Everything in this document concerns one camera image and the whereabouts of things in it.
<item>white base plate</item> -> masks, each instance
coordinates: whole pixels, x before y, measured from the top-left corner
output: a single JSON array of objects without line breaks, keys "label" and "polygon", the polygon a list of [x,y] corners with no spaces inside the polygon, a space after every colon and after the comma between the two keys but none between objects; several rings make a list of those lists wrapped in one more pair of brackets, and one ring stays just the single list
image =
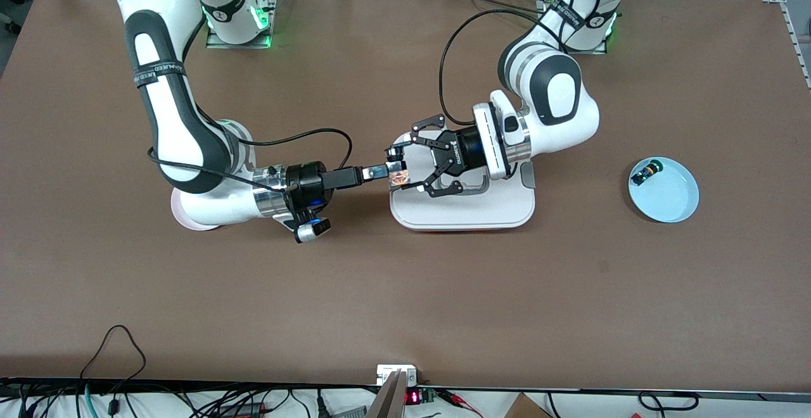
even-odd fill
[{"label": "white base plate", "polygon": [[[440,132],[421,132],[435,139]],[[394,143],[408,141],[409,133]],[[423,146],[408,146],[405,163],[411,182],[425,179],[434,172],[431,150]],[[464,187],[478,187],[484,178],[484,168],[470,170],[459,177]],[[454,179],[442,176],[443,184]],[[532,161],[518,164],[515,176],[508,180],[490,181],[487,192],[478,195],[450,195],[431,198],[416,188],[396,190],[389,196],[389,207],[394,219],[403,227],[417,231],[472,231],[499,230],[523,225],[535,212],[535,175]]]}]

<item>light blue dish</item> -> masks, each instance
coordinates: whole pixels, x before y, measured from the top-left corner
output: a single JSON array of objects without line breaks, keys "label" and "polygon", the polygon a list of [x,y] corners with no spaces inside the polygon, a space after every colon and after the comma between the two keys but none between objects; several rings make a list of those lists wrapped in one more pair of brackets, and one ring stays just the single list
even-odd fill
[{"label": "light blue dish", "polygon": [[[641,185],[631,182],[631,176],[640,172],[651,160],[660,161],[663,170]],[[664,156],[651,156],[638,162],[628,176],[628,191],[636,207],[657,222],[681,222],[693,215],[698,207],[696,179],[680,162]]]}]

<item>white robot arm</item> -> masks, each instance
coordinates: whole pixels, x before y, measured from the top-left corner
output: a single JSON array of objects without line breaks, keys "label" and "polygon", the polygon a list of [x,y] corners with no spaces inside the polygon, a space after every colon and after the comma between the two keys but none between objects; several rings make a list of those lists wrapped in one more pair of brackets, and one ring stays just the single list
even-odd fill
[{"label": "white robot arm", "polygon": [[182,61],[203,14],[220,39],[241,44],[267,28],[260,0],[117,1],[134,83],[153,131],[150,158],[174,187],[172,211],[180,224],[208,230],[273,218],[306,242],[330,228],[317,214],[334,190],[388,175],[378,169],[385,165],[327,172],[320,161],[256,168],[245,127],[214,122],[197,107]]},{"label": "white robot arm", "polygon": [[[520,109],[513,107],[504,92],[496,90],[490,94],[490,103],[474,106],[474,127],[444,130],[436,141],[427,144],[418,135],[423,124],[414,124],[411,142],[431,147],[435,174],[458,177],[467,170],[487,167],[490,179],[503,179],[511,175],[511,165],[591,138],[599,125],[599,109],[585,90],[580,66],[565,53],[564,46],[586,23],[596,17],[610,17],[619,2],[555,0],[538,25],[507,46],[499,58],[499,80],[521,98]],[[438,121],[443,127],[444,118],[434,118],[433,123]],[[434,198],[464,192],[458,181],[437,191],[430,185],[436,177],[400,188],[422,187]]]}]

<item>brown table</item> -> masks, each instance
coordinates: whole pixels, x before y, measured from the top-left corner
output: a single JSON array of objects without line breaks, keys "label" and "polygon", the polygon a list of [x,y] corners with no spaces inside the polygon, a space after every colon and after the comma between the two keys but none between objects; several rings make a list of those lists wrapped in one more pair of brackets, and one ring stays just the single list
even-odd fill
[{"label": "brown table", "polygon": [[[526,0],[507,0],[530,5]],[[438,57],[470,0],[291,0],[270,51],[188,58],[201,106],[256,138],[341,127],[353,164],[438,112]],[[370,383],[377,363],[464,386],[811,391],[811,116],[776,5],[626,0],[606,56],[579,56],[599,132],[538,156],[523,227],[420,234],[380,182],[342,192],[296,245],[273,221],[197,233],[144,152],[150,127],[114,0],[36,0],[3,75],[0,375],[76,376],[128,325],[142,377]],[[459,117],[499,88],[527,23],[488,16],[446,66]],[[263,150],[324,159],[342,139]],[[631,207],[645,156],[701,187],[681,224]],[[90,375],[138,364],[118,334]]]}]

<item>red led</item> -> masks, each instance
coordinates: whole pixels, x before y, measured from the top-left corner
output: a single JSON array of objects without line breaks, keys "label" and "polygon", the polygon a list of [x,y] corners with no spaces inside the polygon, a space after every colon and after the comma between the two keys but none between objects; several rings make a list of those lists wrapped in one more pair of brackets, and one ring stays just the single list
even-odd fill
[{"label": "red led", "polygon": [[422,403],[422,398],[420,397],[419,388],[411,389],[409,388],[405,395],[403,396],[403,404],[405,405],[419,405]]}]

